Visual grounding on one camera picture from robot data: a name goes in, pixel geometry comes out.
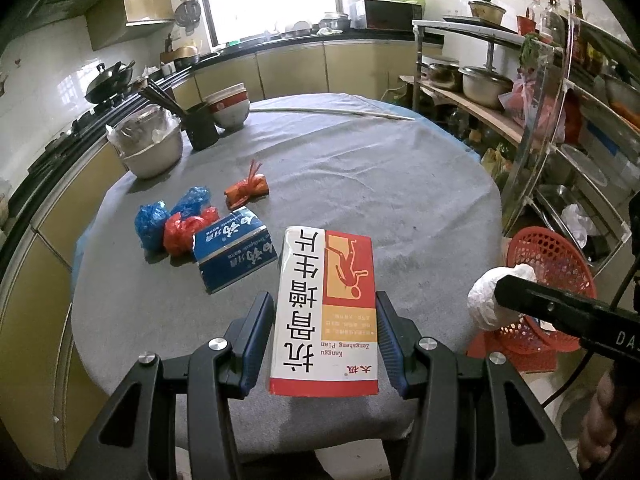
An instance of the silver bolt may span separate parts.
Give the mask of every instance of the silver bolt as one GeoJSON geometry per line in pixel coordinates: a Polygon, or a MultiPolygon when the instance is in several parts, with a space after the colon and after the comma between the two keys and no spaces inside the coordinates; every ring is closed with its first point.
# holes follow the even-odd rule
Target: silver bolt
{"type": "Polygon", "coordinates": [[[420,348],[424,348],[425,350],[433,350],[438,346],[438,342],[433,337],[423,337],[420,339],[418,345],[420,345],[420,348]]]}
{"type": "Polygon", "coordinates": [[[507,358],[500,352],[491,352],[489,354],[489,361],[491,361],[494,365],[503,365],[505,364],[505,362],[507,362],[507,358]]]}
{"type": "Polygon", "coordinates": [[[224,350],[226,348],[227,342],[223,337],[215,337],[211,341],[209,341],[209,348],[212,350],[224,350]]]}
{"type": "Polygon", "coordinates": [[[145,352],[138,356],[138,362],[141,365],[149,365],[155,360],[155,358],[156,354],[154,354],[153,352],[145,352]]]}

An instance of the long white stick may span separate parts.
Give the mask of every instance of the long white stick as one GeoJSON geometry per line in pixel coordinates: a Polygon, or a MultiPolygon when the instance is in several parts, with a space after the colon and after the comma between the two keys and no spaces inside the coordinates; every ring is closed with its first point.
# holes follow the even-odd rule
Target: long white stick
{"type": "Polygon", "coordinates": [[[340,108],[251,108],[250,112],[306,112],[311,114],[343,114],[360,115],[369,117],[380,117],[383,119],[393,119],[398,121],[415,121],[413,117],[402,115],[383,114],[381,112],[366,112],[363,110],[343,110],[340,108]]]}

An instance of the gray tablecloth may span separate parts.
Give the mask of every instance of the gray tablecloth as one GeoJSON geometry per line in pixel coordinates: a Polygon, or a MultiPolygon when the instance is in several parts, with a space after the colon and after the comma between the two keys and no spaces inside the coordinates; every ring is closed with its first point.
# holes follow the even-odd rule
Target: gray tablecloth
{"type": "MultiPolygon", "coordinates": [[[[385,108],[344,94],[255,106],[385,108]]],[[[427,120],[262,112],[250,114],[242,130],[212,148],[191,153],[187,142],[181,162],[154,180],[127,173],[105,196],[72,309],[76,346],[97,384],[112,393],[140,352],[188,354],[223,335],[258,291],[277,294],[273,263],[209,295],[196,263],[147,261],[133,227],[140,205],[165,200],[171,207],[191,186],[209,187],[213,205],[224,214],[223,191],[246,176],[252,158],[263,163],[271,194],[249,208],[267,224],[276,247],[284,229],[296,224],[370,236],[376,288],[386,290],[423,335],[464,349],[474,334],[466,294],[495,266],[500,246],[500,197],[484,169],[427,120]]],[[[249,397],[230,402],[241,454],[400,438],[415,414],[415,403],[401,400],[389,385],[381,358],[380,393],[347,399],[271,396],[268,362],[249,397]]],[[[187,446],[183,398],[177,443],[187,446]]]]}

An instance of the black cable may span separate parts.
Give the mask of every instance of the black cable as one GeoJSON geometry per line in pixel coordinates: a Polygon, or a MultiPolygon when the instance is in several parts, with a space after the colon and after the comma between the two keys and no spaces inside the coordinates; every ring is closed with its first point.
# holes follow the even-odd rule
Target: black cable
{"type": "MultiPolygon", "coordinates": [[[[625,279],[622,280],[622,283],[620,283],[620,286],[616,291],[616,295],[613,297],[613,300],[611,301],[611,306],[609,307],[610,311],[613,312],[618,308],[620,299],[622,298],[622,295],[625,293],[626,288],[629,286],[629,283],[631,283],[631,280],[634,278],[634,275],[638,270],[639,266],[640,266],[640,254],[636,256],[636,260],[634,261],[634,264],[631,267],[629,267],[629,270],[625,276],[625,279]]],[[[586,368],[587,364],[589,363],[592,357],[593,357],[593,351],[589,350],[586,353],[586,355],[582,358],[582,361],[580,361],[580,364],[578,364],[577,367],[575,367],[574,373],[571,374],[571,377],[569,377],[566,380],[566,382],[560,387],[559,390],[554,392],[547,400],[545,400],[545,402],[542,403],[543,408],[546,408],[548,405],[550,405],[554,400],[556,400],[558,397],[564,394],[565,391],[567,391],[572,384],[574,384],[575,380],[586,368]]]]}

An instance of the blue plastic bag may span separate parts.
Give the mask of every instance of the blue plastic bag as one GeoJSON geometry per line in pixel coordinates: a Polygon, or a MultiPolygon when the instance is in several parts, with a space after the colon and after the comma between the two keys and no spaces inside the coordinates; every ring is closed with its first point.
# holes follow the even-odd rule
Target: blue plastic bag
{"type": "Polygon", "coordinates": [[[210,200],[211,193],[209,189],[203,186],[192,187],[178,200],[178,203],[169,212],[169,216],[180,213],[181,220],[190,216],[199,216],[202,210],[211,204],[210,200]]]}
{"type": "Polygon", "coordinates": [[[169,216],[162,201],[140,206],[134,224],[144,249],[155,253],[162,251],[164,224],[169,216]]]}

